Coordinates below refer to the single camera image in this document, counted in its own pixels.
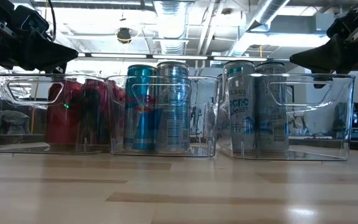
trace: red bull can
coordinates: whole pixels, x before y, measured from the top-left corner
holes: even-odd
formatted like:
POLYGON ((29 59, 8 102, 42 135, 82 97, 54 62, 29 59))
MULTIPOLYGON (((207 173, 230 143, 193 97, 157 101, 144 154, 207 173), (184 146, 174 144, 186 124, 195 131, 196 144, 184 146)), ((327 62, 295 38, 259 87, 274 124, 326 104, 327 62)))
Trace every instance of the red bull can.
POLYGON ((255 149, 255 83, 254 64, 236 60, 223 66, 226 80, 226 94, 229 97, 229 119, 231 126, 231 149, 233 152, 247 152, 255 149))
POLYGON ((186 153, 190 146, 189 67, 181 62, 162 62, 157 75, 165 85, 157 88, 156 150, 159 153, 186 153))
POLYGON ((257 79, 257 149, 259 152, 288 152, 287 109, 276 103, 287 102, 287 86, 275 82, 284 82, 285 77, 273 74, 286 73, 283 63, 268 62, 255 67, 262 76, 257 79))
POLYGON ((126 80, 124 120, 124 149, 152 151, 155 133, 155 86, 156 68, 149 65, 131 65, 126 80))

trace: table surface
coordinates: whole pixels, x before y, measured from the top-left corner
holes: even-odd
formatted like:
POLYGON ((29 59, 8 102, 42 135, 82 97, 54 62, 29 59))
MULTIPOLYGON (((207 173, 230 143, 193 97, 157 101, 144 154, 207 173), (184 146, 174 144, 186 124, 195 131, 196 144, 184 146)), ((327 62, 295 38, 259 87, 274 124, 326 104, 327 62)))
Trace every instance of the table surface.
POLYGON ((0 224, 358 224, 347 162, 0 154, 0 224))

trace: silver can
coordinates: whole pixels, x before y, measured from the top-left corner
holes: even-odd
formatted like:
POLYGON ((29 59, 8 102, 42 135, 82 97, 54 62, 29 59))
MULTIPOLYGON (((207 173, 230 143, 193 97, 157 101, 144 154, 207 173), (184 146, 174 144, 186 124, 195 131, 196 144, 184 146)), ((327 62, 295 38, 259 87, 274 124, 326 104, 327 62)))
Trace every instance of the silver can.
POLYGON ((254 64, 246 60, 228 62, 223 66, 226 95, 229 98, 231 149, 247 153, 255 149, 255 86, 254 64))
POLYGON ((159 153, 186 153, 190 146, 189 67, 181 62, 162 62, 157 65, 157 76, 163 77, 159 81, 164 84, 157 87, 156 150, 159 153))
POLYGON ((287 109, 276 103, 287 102, 287 86, 280 84, 285 77, 273 74, 286 73, 283 63, 268 62, 255 67, 262 76, 257 79, 257 149, 259 152, 288 152, 287 109))

